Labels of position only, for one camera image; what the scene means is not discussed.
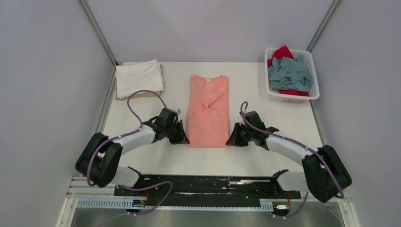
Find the salmon pink t shirt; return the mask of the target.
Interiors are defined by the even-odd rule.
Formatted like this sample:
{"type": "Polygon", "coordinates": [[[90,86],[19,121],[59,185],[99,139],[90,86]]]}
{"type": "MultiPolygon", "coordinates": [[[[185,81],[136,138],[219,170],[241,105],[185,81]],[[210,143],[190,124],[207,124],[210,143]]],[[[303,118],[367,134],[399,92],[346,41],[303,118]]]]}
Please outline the salmon pink t shirt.
{"type": "Polygon", "coordinates": [[[191,148],[222,148],[230,136],[228,77],[192,75],[186,118],[191,148]]]}

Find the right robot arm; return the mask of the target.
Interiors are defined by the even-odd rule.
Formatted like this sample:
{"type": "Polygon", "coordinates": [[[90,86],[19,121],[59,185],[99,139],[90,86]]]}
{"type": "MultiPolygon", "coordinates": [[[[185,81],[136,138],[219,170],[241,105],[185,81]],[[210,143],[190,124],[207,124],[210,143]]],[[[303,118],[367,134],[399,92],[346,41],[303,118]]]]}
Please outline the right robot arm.
{"type": "Polygon", "coordinates": [[[272,195],[280,198],[288,191],[298,191],[308,192],[320,202],[333,197],[344,198],[344,189],[352,184],[352,178],[332,146],[309,147],[275,127],[266,127],[255,111],[242,118],[244,122],[235,124],[226,141],[228,146],[246,147],[253,142],[289,158],[303,169],[301,172],[283,170],[276,173],[275,181],[270,184],[272,195]]]}

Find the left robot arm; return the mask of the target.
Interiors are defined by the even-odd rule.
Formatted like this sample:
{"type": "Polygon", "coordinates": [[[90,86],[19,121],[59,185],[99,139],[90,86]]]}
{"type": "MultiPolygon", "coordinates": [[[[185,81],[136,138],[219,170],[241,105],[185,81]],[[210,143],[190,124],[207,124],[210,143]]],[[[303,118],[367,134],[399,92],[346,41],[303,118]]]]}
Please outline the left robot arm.
{"type": "Polygon", "coordinates": [[[114,137],[95,133],[76,161],[75,169],[87,177],[90,184],[125,186],[132,195],[141,195],[145,189],[143,176],[131,167],[121,166],[121,156],[163,139],[168,139],[172,145],[190,143],[178,113],[169,108],[163,108],[158,116],[143,122],[132,132],[114,137]]]}

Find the grey blue t shirt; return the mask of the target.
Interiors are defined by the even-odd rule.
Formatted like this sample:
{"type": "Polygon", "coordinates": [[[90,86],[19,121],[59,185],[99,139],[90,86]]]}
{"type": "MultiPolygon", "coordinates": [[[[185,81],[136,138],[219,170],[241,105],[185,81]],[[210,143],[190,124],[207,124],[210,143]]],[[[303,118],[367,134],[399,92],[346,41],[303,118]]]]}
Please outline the grey blue t shirt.
{"type": "Polygon", "coordinates": [[[310,70],[304,65],[304,56],[297,59],[282,57],[280,60],[273,58],[268,67],[268,79],[272,90],[295,90],[298,92],[310,92],[314,84],[314,78],[310,70]]]}

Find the red t shirt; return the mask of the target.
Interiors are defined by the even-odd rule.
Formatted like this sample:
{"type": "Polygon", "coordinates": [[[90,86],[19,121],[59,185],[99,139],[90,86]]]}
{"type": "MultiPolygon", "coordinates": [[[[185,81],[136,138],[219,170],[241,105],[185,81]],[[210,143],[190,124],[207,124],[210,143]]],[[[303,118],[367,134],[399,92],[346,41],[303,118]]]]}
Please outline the red t shirt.
{"type": "MultiPolygon", "coordinates": [[[[289,57],[289,58],[295,59],[293,57],[293,55],[291,54],[291,52],[288,51],[288,47],[284,45],[284,46],[280,47],[280,49],[275,52],[275,54],[272,56],[271,59],[269,59],[268,67],[271,66],[271,62],[272,62],[273,58],[276,58],[276,59],[280,60],[282,57],[289,57]]],[[[304,93],[304,92],[298,92],[298,91],[295,91],[295,90],[278,90],[278,92],[280,92],[281,94],[289,94],[289,95],[297,95],[297,96],[309,96],[308,92],[304,93]]]]}

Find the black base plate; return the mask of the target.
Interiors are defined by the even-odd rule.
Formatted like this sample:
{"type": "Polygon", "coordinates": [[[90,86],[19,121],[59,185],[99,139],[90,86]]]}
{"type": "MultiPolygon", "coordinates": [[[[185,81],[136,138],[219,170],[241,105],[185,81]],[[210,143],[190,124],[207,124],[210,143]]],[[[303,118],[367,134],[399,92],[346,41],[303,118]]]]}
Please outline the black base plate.
{"type": "Polygon", "coordinates": [[[182,207],[259,207],[261,199],[299,199],[298,191],[285,191],[273,176],[142,175],[134,192],[115,187],[115,196],[144,196],[147,205],[182,207]]]}

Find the left aluminium frame post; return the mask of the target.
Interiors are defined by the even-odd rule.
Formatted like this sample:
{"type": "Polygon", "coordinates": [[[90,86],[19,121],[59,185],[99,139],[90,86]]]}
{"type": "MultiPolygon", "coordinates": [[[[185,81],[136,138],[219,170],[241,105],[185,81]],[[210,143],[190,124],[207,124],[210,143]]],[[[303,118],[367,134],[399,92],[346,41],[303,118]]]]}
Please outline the left aluminium frame post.
{"type": "Polygon", "coordinates": [[[114,67],[116,67],[118,65],[118,62],[109,46],[109,44],[107,43],[107,40],[95,18],[95,15],[93,14],[90,5],[88,4],[88,2],[86,0],[78,0],[78,3],[80,4],[80,6],[83,9],[83,12],[85,14],[85,16],[87,17],[92,29],[95,32],[95,35],[97,36],[103,50],[105,51],[108,59],[110,60],[110,62],[112,63],[112,65],[114,67]]]}

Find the aluminium frame post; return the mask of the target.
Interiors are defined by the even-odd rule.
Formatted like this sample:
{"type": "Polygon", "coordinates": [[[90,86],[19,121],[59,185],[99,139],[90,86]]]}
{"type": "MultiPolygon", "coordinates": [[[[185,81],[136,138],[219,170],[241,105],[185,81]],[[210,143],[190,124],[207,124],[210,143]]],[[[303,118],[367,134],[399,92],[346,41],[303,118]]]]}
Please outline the aluminium frame post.
{"type": "Polygon", "coordinates": [[[313,35],[308,47],[307,51],[312,52],[317,43],[319,42],[321,36],[323,35],[325,29],[327,28],[328,24],[330,23],[331,19],[335,15],[336,11],[338,10],[339,6],[341,5],[342,0],[333,0],[331,5],[329,6],[327,12],[325,13],[323,19],[321,20],[315,34],[313,35]]]}
{"type": "Polygon", "coordinates": [[[114,67],[116,67],[118,65],[118,62],[109,46],[109,44],[107,43],[107,40],[95,18],[95,15],[93,14],[90,5],[88,4],[88,2],[86,0],[78,0],[78,3],[80,4],[80,6],[83,9],[83,12],[85,14],[85,16],[87,17],[92,29],[95,32],[95,35],[97,36],[103,50],[105,51],[108,59],[110,60],[110,62],[112,63],[112,65],[114,67]]]}

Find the right aluminium frame post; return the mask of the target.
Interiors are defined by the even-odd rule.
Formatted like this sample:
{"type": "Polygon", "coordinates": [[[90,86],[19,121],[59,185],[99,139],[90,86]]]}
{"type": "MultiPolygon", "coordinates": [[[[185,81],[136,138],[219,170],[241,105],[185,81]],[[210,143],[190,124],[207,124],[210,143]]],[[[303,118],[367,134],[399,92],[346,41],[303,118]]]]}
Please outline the right aluminium frame post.
{"type": "Polygon", "coordinates": [[[323,19],[321,20],[315,34],[313,35],[308,47],[307,51],[312,52],[317,43],[319,42],[321,36],[323,35],[325,29],[327,28],[328,24],[330,23],[331,19],[335,15],[336,11],[338,10],[339,6],[341,5],[342,0],[333,0],[331,5],[329,6],[327,12],[325,13],[323,19]]]}

